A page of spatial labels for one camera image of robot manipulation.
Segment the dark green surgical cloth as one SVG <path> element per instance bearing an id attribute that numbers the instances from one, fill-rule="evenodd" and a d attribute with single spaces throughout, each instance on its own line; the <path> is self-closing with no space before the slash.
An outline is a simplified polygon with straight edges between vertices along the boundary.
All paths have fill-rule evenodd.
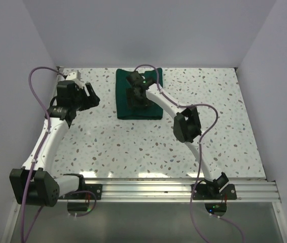
<path id="1" fill-rule="evenodd" d="M 116 71 L 116 108 L 117 118 L 122 120 L 161 120 L 163 117 L 163 109 L 153 103 L 147 108 L 130 108 L 127 102 L 126 90 L 131 85 L 126 77 L 131 73 L 124 69 Z"/>

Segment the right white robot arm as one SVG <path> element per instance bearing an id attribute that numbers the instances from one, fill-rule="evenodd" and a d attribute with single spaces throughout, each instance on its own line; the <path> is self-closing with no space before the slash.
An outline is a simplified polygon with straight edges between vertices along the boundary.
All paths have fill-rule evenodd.
<path id="1" fill-rule="evenodd" d="M 173 134 L 184 143 L 198 160 L 198 172 L 204 174 L 204 186 L 211 198 L 220 198 L 225 193 L 229 179 L 219 166 L 210 164 L 211 157 L 202 150 L 202 139 L 206 132 L 201 130 L 201 122 L 195 105 L 181 105 L 168 94 L 157 82 L 157 79 L 144 78 L 138 71 L 126 76 L 131 88 L 127 99 L 133 107 L 147 107 L 157 104 L 173 119 Z"/>

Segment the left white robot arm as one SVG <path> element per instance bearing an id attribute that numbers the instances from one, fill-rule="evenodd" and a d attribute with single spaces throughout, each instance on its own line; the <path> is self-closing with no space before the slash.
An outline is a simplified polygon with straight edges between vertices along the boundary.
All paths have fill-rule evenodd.
<path id="1" fill-rule="evenodd" d="M 31 155 L 21 168 L 10 172 L 14 196 L 20 205 L 53 207 L 66 194 L 80 199 L 87 192 L 81 174 L 67 173 L 54 178 L 50 171 L 59 144 L 77 112 L 98 106 L 100 98 L 90 83 L 63 80 L 57 84 L 56 102 L 46 111 L 42 132 Z"/>

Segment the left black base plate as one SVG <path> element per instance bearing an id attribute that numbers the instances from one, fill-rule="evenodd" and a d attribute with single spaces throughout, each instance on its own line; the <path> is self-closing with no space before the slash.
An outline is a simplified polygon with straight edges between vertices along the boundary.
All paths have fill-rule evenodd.
<path id="1" fill-rule="evenodd" d="M 67 195 L 60 196 L 59 199 L 94 199 L 101 200 L 102 184 L 84 184 L 76 192 L 70 192 Z"/>

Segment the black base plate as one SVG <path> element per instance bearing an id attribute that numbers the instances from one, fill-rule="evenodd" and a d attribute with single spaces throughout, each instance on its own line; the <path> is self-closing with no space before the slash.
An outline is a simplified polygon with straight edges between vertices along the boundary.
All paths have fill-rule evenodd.
<path id="1" fill-rule="evenodd" d="M 70 192 L 67 195 L 60 196 L 59 199 L 94 199 L 101 200 L 102 184 L 84 184 L 76 192 Z"/>
<path id="2" fill-rule="evenodd" d="M 198 184 L 193 190 L 193 200 L 236 200 L 234 184 L 228 184 L 221 192 L 217 192 L 207 184 Z"/>

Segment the aluminium mounting rail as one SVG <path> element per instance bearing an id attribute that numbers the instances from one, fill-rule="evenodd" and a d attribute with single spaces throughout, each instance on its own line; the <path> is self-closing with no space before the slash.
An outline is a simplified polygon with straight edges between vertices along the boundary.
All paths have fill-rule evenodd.
<path id="1" fill-rule="evenodd" d="M 193 178 L 148 179 L 94 179 L 87 178 L 87 185 L 98 184 L 102 202 L 125 203 L 188 203 Z M 275 182 L 266 180 L 231 179 L 234 188 L 227 187 L 217 197 L 198 194 L 195 203 L 277 203 L 281 201 Z"/>

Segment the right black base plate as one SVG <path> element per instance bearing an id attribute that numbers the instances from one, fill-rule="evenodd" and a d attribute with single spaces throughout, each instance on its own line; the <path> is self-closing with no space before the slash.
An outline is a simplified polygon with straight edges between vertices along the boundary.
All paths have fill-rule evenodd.
<path id="1" fill-rule="evenodd" d="M 193 200 L 236 200 L 234 184 L 228 184 L 221 192 L 217 192 L 207 184 L 198 184 L 193 190 Z"/>

